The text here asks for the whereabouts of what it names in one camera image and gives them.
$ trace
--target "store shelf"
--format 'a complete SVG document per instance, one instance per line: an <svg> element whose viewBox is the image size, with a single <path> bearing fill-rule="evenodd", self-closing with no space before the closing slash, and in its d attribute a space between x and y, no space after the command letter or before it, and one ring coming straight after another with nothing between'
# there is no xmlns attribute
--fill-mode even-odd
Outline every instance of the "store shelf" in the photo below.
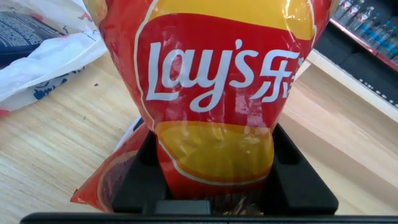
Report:
<svg viewBox="0 0 398 224"><path fill-rule="evenodd" d="M381 94L371 91L363 82L353 78L349 73L334 64L320 52L312 50L310 55L307 57L307 61L310 62L311 65L320 68L327 75L340 82L343 86L347 87L360 98L367 101L370 105L373 105L390 119L398 123L398 106L387 102Z"/></svg>
<svg viewBox="0 0 398 224"><path fill-rule="evenodd" d="M343 31L345 34L347 34L348 36L350 36L353 40L355 40L355 42L357 42L359 45L361 45L362 47L364 47L368 52L370 52L373 55L377 55L377 50L374 49L373 47L371 47L368 43L366 43L365 41L363 41L362 39L360 39L359 37L357 37L354 33L352 33L351 31L349 31L347 28L345 28L343 25L341 25L339 22L337 22L334 19L330 19L330 22L335 25L337 28L341 29L341 31Z"/></svg>
<svg viewBox="0 0 398 224"><path fill-rule="evenodd" d="M345 34L347 34L349 37L351 37L355 42L357 42L359 45L361 45L363 48L365 48L369 53L373 54L376 56L379 60L384 62L386 65L390 66L392 69L398 72L398 65L394 64L391 62L390 59L386 58L384 55L380 54L376 49L371 47L368 43L360 39L358 36L356 36L354 33L349 31L347 28L345 28L343 25L341 25L338 21L334 19L330 19L330 22L335 25L337 28L339 28L341 31L343 31Z"/></svg>
<svg viewBox="0 0 398 224"><path fill-rule="evenodd" d="M398 72L398 65L394 64L393 62L391 62L390 59L386 58L382 54L377 54L376 57L378 59L380 59L382 62L384 62L386 65L390 66L392 69L394 69L395 71Z"/></svg>

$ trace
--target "plastic bottle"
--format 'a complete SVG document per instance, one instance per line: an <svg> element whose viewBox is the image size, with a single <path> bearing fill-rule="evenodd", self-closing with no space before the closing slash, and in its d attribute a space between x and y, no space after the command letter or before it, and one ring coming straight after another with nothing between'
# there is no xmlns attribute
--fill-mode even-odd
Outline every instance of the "plastic bottle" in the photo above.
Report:
<svg viewBox="0 0 398 224"><path fill-rule="evenodd" d="M372 19L367 19L358 29L355 30L355 34L358 37L362 37L366 31L368 31L373 24L379 19L380 13L377 13Z"/></svg>
<svg viewBox="0 0 398 224"><path fill-rule="evenodd" d="M348 30L355 32L362 24L364 24L364 22L367 21L367 19L369 19L373 9L374 9L374 7L371 6L371 7L368 7L364 12L358 13L354 17L351 24L347 27Z"/></svg>
<svg viewBox="0 0 398 224"><path fill-rule="evenodd" d="M398 65L398 55L396 55L391 62L393 62L394 64Z"/></svg>
<svg viewBox="0 0 398 224"><path fill-rule="evenodd" d="M354 6L352 6L344 15L338 20L341 25L347 25L352 17L357 15L359 10L361 9L361 5L365 2L365 0L359 0Z"/></svg>
<svg viewBox="0 0 398 224"><path fill-rule="evenodd" d="M353 0L344 0L343 3L337 7L336 12L332 15L332 18L335 20L340 19L343 14L353 5L353 3Z"/></svg>
<svg viewBox="0 0 398 224"><path fill-rule="evenodd" d="M398 54L398 36L394 34L392 37L384 41L378 48L380 54L383 54L387 58L391 59Z"/></svg>
<svg viewBox="0 0 398 224"><path fill-rule="evenodd" d="M382 35L383 32L387 31L388 26L390 25L390 21L387 21L385 24L380 24L377 27L371 29L369 35L366 36L365 41L373 46L375 44L375 40L379 35Z"/></svg>
<svg viewBox="0 0 398 224"><path fill-rule="evenodd" d="M374 40L373 47L378 48L384 41L386 41L389 37L391 37L391 35L395 32L396 29L397 27L394 26L392 29L384 31L380 35L378 35Z"/></svg>

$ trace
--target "lay's potato chip bag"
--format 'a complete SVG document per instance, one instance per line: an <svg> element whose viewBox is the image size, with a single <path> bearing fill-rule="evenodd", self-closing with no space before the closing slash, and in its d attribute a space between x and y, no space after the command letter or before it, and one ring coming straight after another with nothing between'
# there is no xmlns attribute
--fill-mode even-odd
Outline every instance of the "lay's potato chip bag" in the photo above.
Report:
<svg viewBox="0 0 398 224"><path fill-rule="evenodd" d="M174 198L260 189L333 0L86 0Z"/></svg>

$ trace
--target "white lettering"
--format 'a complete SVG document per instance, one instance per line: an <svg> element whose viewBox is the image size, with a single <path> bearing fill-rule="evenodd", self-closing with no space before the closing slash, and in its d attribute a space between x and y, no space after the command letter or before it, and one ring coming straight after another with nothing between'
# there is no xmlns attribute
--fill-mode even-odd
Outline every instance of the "white lettering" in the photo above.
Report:
<svg viewBox="0 0 398 224"><path fill-rule="evenodd" d="M221 60L220 64L218 65L217 75L211 81L214 84L214 89L192 100L190 104L191 110L201 113L201 112L207 112L213 109L215 106L217 106L218 102L220 102L221 96L224 93L226 76L228 74L231 58L232 58L232 50L224 50L223 53L221 54ZM201 107L199 105L200 102L208 96L211 96L209 105Z"/></svg>
<svg viewBox="0 0 398 224"><path fill-rule="evenodd" d="M241 39L235 41L235 50L239 50L243 46ZM213 59L213 50L203 50L201 53L201 59L198 67L198 73L196 78L191 79L190 74L192 71L193 59L195 56L195 50L181 50L175 49L169 52L164 58L163 62L159 61L160 51L162 44L160 42L150 44L149 53L149 64L148 64L148 94L146 100L161 100L161 101L173 101L180 97L180 92L176 90L176 87L181 85L182 88L191 88L198 85L202 88L210 88L212 90L207 91L201 95L198 95L190 103L192 111L197 113L204 113L212 110L220 102L221 97L224 94L224 88L226 85L226 79L229 72L229 67L232 61L232 50L224 50L221 53L220 63L218 64L218 71L212 80L209 80L210 65ZM246 63L246 57L255 58L259 55L259 52L254 50L242 50L234 59L236 68L244 76L244 81L232 80L229 85L235 88L247 88L252 85L254 81L254 71ZM262 77L275 77L275 81L265 81L261 85L260 89L251 97L251 99L262 98L263 103L273 102L278 99L278 96L282 90L282 97L286 98L289 95L291 84L283 82L283 78L290 77L292 72L286 71L287 60L283 60L280 63L278 70L271 70L271 65L275 58L291 58L296 59L299 53L290 52L286 50L272 50L264 57L260 76ZM159 74L159 64L162 65L162 73ZM170 90L170 93L156 92L156 87L159 79L164 88ZM271 96L264 96L268 90L272 89ZM210 102L207 105L201 104L205 98L210 98Z"/></svg>
<svg viewBox="0 0 398 224"><path fill-rule="evenodd" d="M148 64L148 95L147 100L172 101L178 98L176 93L156 93L157 80L159 78L159 55L162 44L160 42L150 44L149 64Z"/></svg>
<svg viewBox="0 0 398 224"><path fill-rule="evenodd" d="M286 71L286 66L287 66L287 61L283 60L280 63L280 67L278 70L271 70L271 65L276 57L284 57L284 58L291 58L291 59L296 59L298 58L300 53L295 53L291 52L288 50L271 50L268 52L268 54L265 56L264 61L262 63L262 68L261 68L261 73L260 76L263 77L275 77L274 84L270 81L265 81L261 88L251 97L251 99L259 99L263 97L267 91L270 89L270 87L273 86L272 89L272 94L271 96L265 96L262 98L263 103L272 103L276 99L278 99L279 93L280 93L280 88L282 84L282 79L290 77L292 72ZM284 94L282 97L286 98L287 97L287 92L288 88L284 88Z"/></svg>

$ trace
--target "wooden counter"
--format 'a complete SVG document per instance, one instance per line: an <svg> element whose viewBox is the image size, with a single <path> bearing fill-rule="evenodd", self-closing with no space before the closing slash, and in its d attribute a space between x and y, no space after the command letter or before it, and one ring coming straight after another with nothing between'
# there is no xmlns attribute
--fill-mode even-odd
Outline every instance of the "wooden counter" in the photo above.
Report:
<svg viewBox="0 0 398 224"><path fill-rule="evenodd" d="M0 223L69 202L138 112L108 55L0 119ZM339 214L398 215L398 124L312 65L280 123L340 201Z"/></svg>

